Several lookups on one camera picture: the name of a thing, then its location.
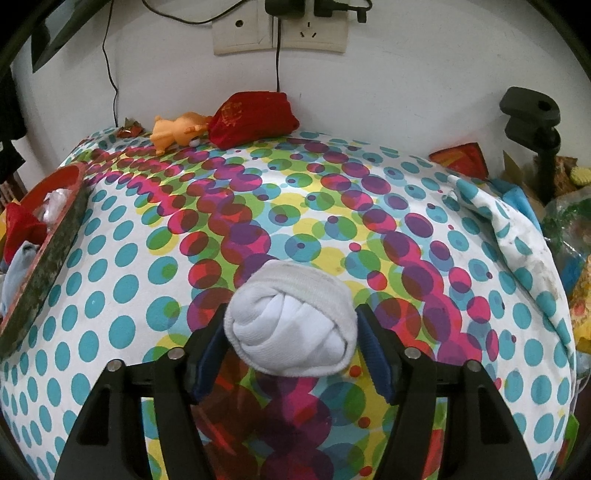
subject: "metal screw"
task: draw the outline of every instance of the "metal screw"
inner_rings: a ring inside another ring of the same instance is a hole
[[[168,358],[170,358],[171,360],[178,360],[179,358],[182,358],[184,356],[184,349],[177,346],[175,348],[170,349],[167,355]]]
[[[480,363],[478,363],[476,360],[469,360],[467,367],[468,367],[468,370],[472,370],[474,373],[479,372],[480,369],[482,368]]]
[[[111,360],[107,364],[107,370],[109,372],[116,372],[118,369],[121,368],[122,365],[123,365],[123,362],[121,360]]]
[[[416,360],[421,356],[421,351],[418,348],[410,346],[404,351],[404,355],[406,355],[412,360]]]

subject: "white wall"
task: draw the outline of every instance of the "white wall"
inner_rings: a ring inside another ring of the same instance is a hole
[[[203,18],[233,0],[151,0]],[[306,129],[418,155],[478,141],[491,173],[502,149],[531,154],[503,133],[498,103],[512,85],[553,97],[562,153],[591,152],[591,85],[566,43],[525,0],[375,0],[366,25],[351,16],[345,54],[286,50],[281,84]],[[108,7],[39,72],[27,44],[14,65],[30,142],[45,169],[87,134],[112,125],[112,89],[100,43]],[[215,57],[209,27],[160,18],[139,0],[115,0],[107,49],[121,88],[119,117],[147,128],[156,114],[213,114],[233,93],[272,90],[272,51]]]

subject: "red fabric bag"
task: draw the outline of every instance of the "red fabric bag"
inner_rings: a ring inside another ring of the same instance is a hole
[[[37,220],[25,207],[17,203],[6,205],[4,261],[7,265],[10,265],[25,240],[34,245],[42,245],[46,236],[47,225]]]
[[[261,138],[288,135],[299,126],[285,93],[239,92],[213,117],[209,140],[221,150],[228,150]]]

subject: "orange toy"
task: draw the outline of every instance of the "orange toy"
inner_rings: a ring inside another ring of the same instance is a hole
[[[159,115],[154,119],[154,130],[150,141],[156,147],[156,155],[162,155],[166,149],[176,142],[181,147],[187,147],[197,137],[207,133],[210,116],[187,112],[176,120],[165,120]]]

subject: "white rolled sock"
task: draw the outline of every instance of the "white rolled sock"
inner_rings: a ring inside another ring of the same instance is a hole
[[[270,260],[232,296],[224,330],[259,372],[325,377],[346,368],[357,344],[349,287],[313,267]]]

